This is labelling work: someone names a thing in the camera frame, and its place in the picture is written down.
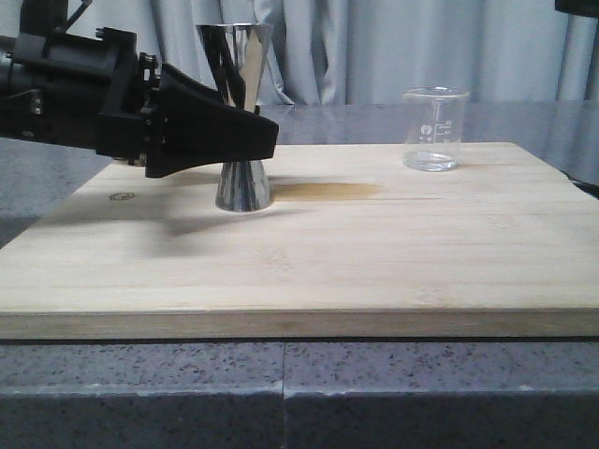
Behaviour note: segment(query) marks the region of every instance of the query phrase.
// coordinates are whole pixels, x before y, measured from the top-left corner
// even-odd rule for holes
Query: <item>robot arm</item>
[[[68,0],[24,0],[20,32],[0,36],[0,136],[95,150],[161,178],[190,167],[273,156],[278,125],[136,53],[136,35],[66,30]]]

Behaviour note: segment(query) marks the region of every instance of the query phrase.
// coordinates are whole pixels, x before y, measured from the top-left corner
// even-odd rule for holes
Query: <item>gray table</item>
[[[402,106],[263,113],[282,126],[280,143],[401,142],[406,130]],[[478,104],[464,140],[512,141],[599,184],[597,124],[597,103]],[[108,162],[7,139],[0,161],[0,246]],[[282,445],[599,447],[599,341],[0,345],[2,448]]]

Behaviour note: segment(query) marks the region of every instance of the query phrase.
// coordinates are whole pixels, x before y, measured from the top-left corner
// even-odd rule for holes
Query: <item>stainless steel jigger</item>
[[[197,25],[216,87],[225,103],[256,112],[266,53],[268,24]],[[227,162],[218,183],[216,206],[223,210],[253,211],[270,204],[269,179],[262,161]]]

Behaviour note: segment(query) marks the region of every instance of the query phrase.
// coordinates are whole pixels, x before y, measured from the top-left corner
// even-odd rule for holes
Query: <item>granite countertop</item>
[[[265,106],[280,143],[401,142],[402,106]],[[599,184],[599,104],[471,105]],[[0,246],[109,161],[0,139]],[[0,447],[596,447],[599,340],[4,341]]]

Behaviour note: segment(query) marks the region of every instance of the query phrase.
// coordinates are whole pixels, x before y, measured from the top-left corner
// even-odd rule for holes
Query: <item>curtain fold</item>
[[[96,0],[71,32],[138,33],[213,86],[195,25],[267,22],[273,44],[259,103],[398,103],[416,85],[470,88],[474,101],[599,99],[597,20],[553,0]],[[0,34],[20,2],[0,0]],[[71,11],[78,2],[71,0]]]

